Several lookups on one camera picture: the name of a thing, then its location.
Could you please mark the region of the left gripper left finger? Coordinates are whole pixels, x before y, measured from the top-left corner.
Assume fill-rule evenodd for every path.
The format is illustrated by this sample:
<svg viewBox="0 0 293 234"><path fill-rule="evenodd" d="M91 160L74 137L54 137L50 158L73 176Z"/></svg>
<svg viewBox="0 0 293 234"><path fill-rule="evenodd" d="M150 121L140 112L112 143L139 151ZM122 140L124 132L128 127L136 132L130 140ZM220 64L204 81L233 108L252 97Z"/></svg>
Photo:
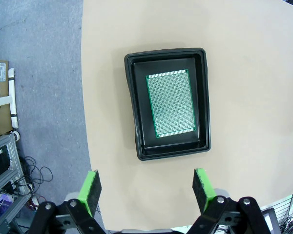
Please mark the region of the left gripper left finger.
<svg viewBox="0 0 293 234"><path fill-rule="evenodd" d="M30 226L32 234L64 234L77 229L81 234L104 234L94 219L102 186L99 172L89 171L77 198L55 205L45 201L38 206Z"/></svg>

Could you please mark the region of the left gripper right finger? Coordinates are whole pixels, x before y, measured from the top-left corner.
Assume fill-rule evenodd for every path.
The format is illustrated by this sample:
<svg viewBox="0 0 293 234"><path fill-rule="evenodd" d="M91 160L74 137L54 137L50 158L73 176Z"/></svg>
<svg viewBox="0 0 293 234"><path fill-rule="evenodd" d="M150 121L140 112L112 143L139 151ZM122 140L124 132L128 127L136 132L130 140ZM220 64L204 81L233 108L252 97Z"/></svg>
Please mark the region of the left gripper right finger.
<svg viewBox="0 0 293 234"><path fill-rule="evenodd" d="M269 234L270 230L253 197L234 201L217 195L202 168L194 170L192 188L201 215L189 229L189 234L214 234L224 225L231 234Z"/></svg>

